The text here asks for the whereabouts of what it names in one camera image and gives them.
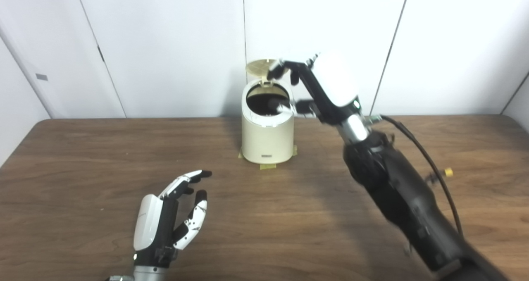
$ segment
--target masking tape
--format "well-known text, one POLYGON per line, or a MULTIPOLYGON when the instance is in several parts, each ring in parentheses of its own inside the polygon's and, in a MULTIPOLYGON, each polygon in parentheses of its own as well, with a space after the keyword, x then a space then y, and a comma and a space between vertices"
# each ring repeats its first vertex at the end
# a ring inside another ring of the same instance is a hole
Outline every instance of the masking tape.
POLYGON ((270 169, 270 168, 276 168, 277 164, 261 164, 261 170, 263 169, 270 169))

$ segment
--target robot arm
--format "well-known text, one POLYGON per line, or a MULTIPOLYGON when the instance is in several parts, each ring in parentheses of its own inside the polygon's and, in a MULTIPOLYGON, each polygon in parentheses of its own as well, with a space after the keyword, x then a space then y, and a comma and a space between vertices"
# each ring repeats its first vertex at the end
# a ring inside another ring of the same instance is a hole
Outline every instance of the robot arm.
POLYGON ((385 134, 371 129, 373 119, 362 116, 357 89, 339 55, 320 54, 307 62, 279 60, 268 78, 279 78, 285 68, 291 70, 292 83, 300 79, 306 86, 314 99, 310 109, 319 120, 340 132, 352 177, 402 230, 431 271, 459 262, 460 268, 443 281, 507 281, 442 215, 433 192, 404 155, 385 134))

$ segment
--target yellow connector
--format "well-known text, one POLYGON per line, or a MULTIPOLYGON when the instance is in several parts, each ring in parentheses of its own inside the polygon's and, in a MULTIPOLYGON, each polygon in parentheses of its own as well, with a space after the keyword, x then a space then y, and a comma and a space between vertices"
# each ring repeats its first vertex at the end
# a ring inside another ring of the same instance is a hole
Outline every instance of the yellow connector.
POLYGON ((444 174, 446 175, 446 177, 452 177, 454 175, 454 171, 452 170, 451 167, 445 168, 444 169, 444 174))

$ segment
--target white robotic hand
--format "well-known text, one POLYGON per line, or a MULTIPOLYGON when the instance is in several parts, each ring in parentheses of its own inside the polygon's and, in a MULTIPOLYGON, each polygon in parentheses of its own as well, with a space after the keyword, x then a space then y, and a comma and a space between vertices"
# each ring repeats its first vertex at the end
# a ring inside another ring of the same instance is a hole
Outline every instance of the white robotic hand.
POLYGON ((272 108, 292 110, 300 115, 315 115, 322 123, 336 126, 346 143, 367 138, 370 119, 362 116, 358 87, 336 52, 315 55, 306 62, 279 59, 268 70, 267 79, 278 79, 285 69, 291 70, 291 83, 303 82, 312 100, 304 102, 270 102, 272 108))
POLYGON ((197 191, 195 206, 188 218, 174 229, 178 198, 192 194, 190 183, 211 176, 210 171, 196 170, 183 174, 170 183, 158 196, 147 194, 140 205, 134 231, 134 277, 111 276, 108 280, 162 281, 170 263, 198 234, 207 210, 207 193, 197 191))

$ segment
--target cream trash can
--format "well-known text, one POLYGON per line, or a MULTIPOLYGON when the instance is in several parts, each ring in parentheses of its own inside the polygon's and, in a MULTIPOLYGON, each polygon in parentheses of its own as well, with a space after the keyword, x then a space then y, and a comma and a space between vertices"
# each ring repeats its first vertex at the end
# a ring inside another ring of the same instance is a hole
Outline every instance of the cream trash can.
POLYGON ((274 60, 250 62, 246 72, 261 79, 248 83, 242 93, 242 155, 257 164, 278 164, 292 157, 294 119, 291 112, 278 113, 268 102, 290 100, 290 86, 266 79, 274 60))

